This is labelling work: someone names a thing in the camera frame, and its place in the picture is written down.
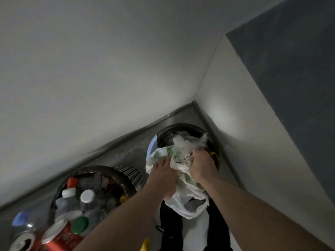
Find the person's left hand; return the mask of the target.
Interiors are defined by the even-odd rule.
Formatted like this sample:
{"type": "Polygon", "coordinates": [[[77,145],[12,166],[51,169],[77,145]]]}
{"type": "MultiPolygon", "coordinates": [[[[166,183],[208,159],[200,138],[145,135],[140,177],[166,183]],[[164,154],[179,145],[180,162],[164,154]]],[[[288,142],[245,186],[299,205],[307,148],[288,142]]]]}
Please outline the person's left hand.
{"type": "Polygon", "coordinates": [[[153,170],[149,174],[146,186],[159,193],[164,201],[170,200],[176,192],[177,170],[153,170]]]}

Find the person's right hand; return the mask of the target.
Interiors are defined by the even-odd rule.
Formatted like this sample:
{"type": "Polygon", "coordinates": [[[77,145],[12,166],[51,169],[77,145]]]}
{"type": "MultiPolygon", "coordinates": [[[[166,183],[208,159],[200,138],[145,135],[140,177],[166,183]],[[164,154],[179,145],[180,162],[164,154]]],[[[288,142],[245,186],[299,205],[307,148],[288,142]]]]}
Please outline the person's right hand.
{"type": "Polygon", "coordinates": [[[218,171],[214,161],[210,156],[210,160],[193,160],[190,167],[191,177],[205,189],[211,182],[219,178],[218,171]]]}

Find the white plastic bag green print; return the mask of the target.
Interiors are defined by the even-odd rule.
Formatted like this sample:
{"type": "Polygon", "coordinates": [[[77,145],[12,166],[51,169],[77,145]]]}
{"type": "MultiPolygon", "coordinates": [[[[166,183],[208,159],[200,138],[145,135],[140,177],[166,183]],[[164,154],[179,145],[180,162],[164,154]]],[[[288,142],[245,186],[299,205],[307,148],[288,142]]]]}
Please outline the white plastic bag green print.
{"type": "Polygon", "coordinates": [[[199,139],[195,137],[184,139],[181,135],[176,135],[173,137],[172,145],[157,148],[146,161],[146,173],[150,174],[153,165],[160,158],[172,157],[170,167],[177,170],[177,186],[173,197],[165,203],[186,219],[198,217],[209,206],[208,196],[202,186],[193,180],[190,172],[193,161],[191,152],[195,149],[204,149],[206,142],[207,134],[199,139]]]}

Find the person's left forearm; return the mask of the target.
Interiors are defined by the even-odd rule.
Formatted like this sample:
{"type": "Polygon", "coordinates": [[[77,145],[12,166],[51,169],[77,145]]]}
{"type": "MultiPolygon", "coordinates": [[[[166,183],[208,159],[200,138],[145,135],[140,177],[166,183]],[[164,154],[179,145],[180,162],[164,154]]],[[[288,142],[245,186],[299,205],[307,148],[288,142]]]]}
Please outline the person's left forearm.
{"type": "Polygon", "coordinates": [[[170,194],[169,186],[160,182],[146,184],[73,251],[140,251],[159,205],[170,194]]]}

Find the person's right forearm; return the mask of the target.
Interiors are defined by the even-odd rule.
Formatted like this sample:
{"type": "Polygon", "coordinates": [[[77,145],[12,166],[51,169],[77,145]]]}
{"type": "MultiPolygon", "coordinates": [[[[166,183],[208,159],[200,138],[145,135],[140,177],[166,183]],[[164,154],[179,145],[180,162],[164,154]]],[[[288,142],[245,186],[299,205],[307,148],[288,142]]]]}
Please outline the person's right forearm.
{"type": "Polygon", "coordinates": [[[274,207],[220,177],[200,183],[242,251],[334,251],[274,207]]]}

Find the yellow packaging waste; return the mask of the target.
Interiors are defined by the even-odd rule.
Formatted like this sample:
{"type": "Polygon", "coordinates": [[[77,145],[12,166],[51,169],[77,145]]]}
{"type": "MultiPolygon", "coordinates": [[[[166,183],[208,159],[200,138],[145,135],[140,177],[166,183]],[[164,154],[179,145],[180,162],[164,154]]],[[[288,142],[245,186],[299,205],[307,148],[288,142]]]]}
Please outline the yellow packaging waste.
{"type": "Polygon", "coordinates": [[[213,159],[214,161],[214,164],[215,164],[215,167],[217,170],[219,170],[219,167],[220,167],[220,155],[215,153],[215,152],[209,152],[211,158],[213,159]]]}

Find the blue round waste bin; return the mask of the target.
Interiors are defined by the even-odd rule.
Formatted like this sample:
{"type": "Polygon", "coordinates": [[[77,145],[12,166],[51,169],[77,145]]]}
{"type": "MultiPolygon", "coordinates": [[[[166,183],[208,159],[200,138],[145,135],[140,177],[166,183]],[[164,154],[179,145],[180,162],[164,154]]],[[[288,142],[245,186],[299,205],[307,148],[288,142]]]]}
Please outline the blue round waste bin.
{"type": "Polygon", "coordinates": [[[147,149],[146,153],[146,161],[148,161],[150,155],[158,148],[158,143],[157,143],[157,134],[153,137],[151,140],[149,147],[147,149]]]}

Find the white perforated waste basket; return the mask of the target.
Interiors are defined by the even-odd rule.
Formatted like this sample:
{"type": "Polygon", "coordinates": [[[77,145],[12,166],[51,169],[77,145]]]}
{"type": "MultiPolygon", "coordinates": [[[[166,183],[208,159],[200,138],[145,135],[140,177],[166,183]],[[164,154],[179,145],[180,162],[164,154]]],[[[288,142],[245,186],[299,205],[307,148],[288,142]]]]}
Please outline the white perforated waste basket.
{"type": "Polygon", "coordinates": [[[84,167],[70,174],[58,187],[50,207],[49,223],[55,222],[56,200],[62,197],[62,191],[67,189],[67,180],[71,177],[79,179],[76,187],[76,197],[80,202],[80,195],[87,189],[101,189],[105,197],[105,204],[101,208],[108,214],[120,205],[119,198],[125,194],[132,197],[144,186],[144,177],[140,170],[133,165],[84,167]]]}

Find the person's black trousers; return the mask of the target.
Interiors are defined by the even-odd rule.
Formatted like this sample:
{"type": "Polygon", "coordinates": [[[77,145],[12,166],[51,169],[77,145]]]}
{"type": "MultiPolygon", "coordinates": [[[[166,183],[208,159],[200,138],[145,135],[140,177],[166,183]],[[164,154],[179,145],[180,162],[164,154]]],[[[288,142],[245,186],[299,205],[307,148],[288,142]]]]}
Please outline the person's black trousers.
{"type": "MultiPolygon", "coordinates": [[[[233,251],[231,248],[229,228],[213,199],[207,207],[209,225],[207,231],[207,245],[203,251],[233,251]]],[[[183,223],[182,217],[173,209],[161,203],[161,225],[156,229],[162,233],[160,251],[183,251],[183,223]]]]}

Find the clear bottle white cap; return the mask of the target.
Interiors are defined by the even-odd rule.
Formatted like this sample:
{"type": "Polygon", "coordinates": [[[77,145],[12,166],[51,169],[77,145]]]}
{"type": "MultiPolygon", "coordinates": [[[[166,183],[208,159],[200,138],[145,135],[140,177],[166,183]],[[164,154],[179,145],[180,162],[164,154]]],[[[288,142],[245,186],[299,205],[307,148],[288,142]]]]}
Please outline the clear bottle white cap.
{"type": "Polygon", "coordinates": [[[62,197],[56,200],[55,223],[61,220],[72,221],[82,215],[80,202],[76,197],[76,188],[62,191],[62,197]]]}
{"type": "Polygon", "coordinates": [[[87,189],[80,195],[80,207],[83,213],[101,209],[105,204],[105,197],[101,189],[87,189]]]}

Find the clear bottle green cap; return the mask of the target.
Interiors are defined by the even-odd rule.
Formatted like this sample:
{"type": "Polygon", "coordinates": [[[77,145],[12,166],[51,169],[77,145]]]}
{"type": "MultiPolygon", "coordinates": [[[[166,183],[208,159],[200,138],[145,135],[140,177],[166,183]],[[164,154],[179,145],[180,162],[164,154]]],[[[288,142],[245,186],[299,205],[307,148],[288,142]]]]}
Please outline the clear bottle green cap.
{"type": "Polygon", "coordinates": [[[71,232],[85,238],[98,226],[105,218],[105,210],[97,208],[86,211],[82,216],[72,221],[71,232]]]}

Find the red drink can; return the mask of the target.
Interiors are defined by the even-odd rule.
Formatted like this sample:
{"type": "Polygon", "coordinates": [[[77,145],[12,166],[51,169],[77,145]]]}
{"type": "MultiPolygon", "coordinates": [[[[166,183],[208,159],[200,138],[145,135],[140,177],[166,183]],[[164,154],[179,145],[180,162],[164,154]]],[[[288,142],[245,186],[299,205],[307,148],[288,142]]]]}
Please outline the red drink can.
{"type": "Polygon", "coordinates": [[[49,251],[73,251],[83,237],[71,232],[71,223],[67,219],[52,224],[43,234],[41,244],[49,251]]]}
{"type": "Polygon", "coordinates": [[[41,235],[33,231],[19,234],[11,243],[9,251],[38,251],[41,246],[41,235]]]}

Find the clear bottle blue cap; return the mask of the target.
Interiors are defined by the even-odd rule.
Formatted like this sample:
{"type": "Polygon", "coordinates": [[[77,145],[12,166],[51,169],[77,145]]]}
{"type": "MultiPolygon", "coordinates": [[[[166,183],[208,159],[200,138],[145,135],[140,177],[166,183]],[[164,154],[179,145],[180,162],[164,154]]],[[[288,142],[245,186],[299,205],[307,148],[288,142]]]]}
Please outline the clear bottle blue cap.
{"type": "Polygon", "coordinates": [[[38,235],[48,227],[50,206],[31,206],[19,211],[10,225],[10,238],[14,239],[23,232],[33,232],[38,235]]]}

